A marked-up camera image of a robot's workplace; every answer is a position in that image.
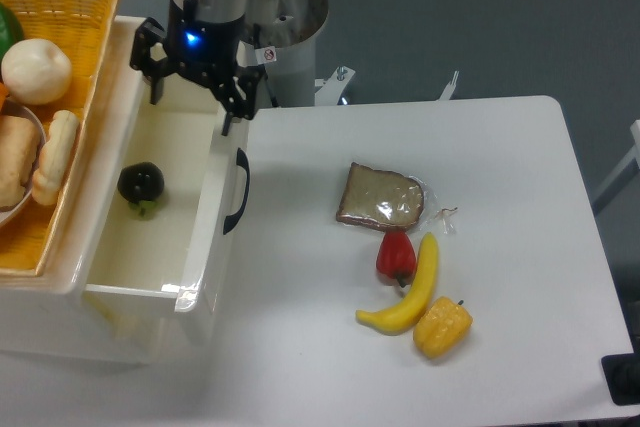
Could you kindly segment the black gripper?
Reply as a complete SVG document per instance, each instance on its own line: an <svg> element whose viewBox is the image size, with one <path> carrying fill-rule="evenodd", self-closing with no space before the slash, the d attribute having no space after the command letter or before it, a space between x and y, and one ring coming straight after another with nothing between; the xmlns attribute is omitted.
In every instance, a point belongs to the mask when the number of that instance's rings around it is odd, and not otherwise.
<svg viewBox="0 0 640 427"><path fill-rule="evenodd" d="M258 112L258 87L265 69L237 65L243 16L224 23L205 22L196 18L199 7L196 0L188 0L184 12L171 0L167 36L154 18L147 17L135 30L129 65L149 85L152 105L161 100L164 79L173 74L173 66L181 77L213 89L225 110L221 135L228 136L235 119L253 120ZM165 49L167 56L155 59L153 49L157 46L162 52Z"/></svg>

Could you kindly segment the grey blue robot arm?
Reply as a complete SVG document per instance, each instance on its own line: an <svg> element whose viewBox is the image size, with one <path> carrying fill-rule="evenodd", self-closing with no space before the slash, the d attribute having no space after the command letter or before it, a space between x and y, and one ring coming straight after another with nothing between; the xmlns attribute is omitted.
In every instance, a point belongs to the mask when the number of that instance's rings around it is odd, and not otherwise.
<svg viewBox="0 0 640 427"><path fill-rule="evenodd" d="M149 82L151 103L177 74L213 94L226 112L225 131L235 119L253 119L265 71L237 60L241 39L258 38L246 24L250 11L249 0L170 0L166 27L147 18L134 34L130 65Z"/></svg>

